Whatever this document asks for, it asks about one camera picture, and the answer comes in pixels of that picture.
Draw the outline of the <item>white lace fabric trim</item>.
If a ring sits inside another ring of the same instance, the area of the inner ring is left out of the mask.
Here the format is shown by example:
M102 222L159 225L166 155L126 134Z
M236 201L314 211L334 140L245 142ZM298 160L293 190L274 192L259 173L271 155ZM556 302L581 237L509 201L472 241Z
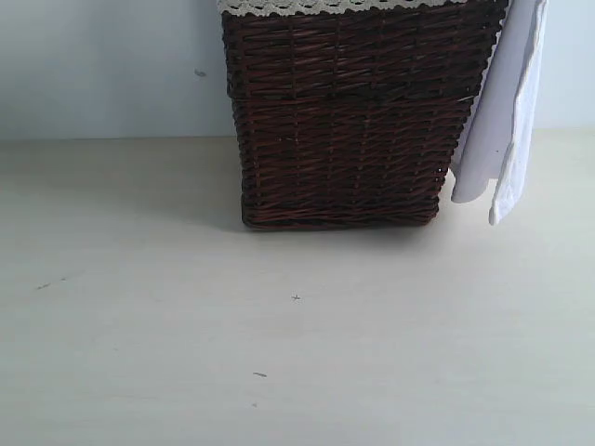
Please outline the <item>white lace fabric trim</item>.
M344 14L368 10L417 9L461 5L465 1L447 0L218 0L220 14L236 17L288 17L295 15Z

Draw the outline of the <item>white t-shirt red lettering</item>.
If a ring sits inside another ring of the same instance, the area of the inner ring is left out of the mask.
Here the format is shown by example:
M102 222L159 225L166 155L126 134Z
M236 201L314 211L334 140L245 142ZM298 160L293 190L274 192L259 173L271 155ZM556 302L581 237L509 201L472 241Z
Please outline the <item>white t-shirt red lettering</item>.
M515 0L506 10L479 96L450 170L453 203L480 198L494 180L488 221L497 225L521 199L536 115L549 3Z

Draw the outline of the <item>dark brown wicker basket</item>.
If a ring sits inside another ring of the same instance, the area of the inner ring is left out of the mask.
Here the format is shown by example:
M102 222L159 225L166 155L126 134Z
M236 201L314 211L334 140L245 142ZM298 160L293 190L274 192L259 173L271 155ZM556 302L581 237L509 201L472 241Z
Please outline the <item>dark brown wicker basket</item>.
M243 222L429 223L508 6L219 13Z

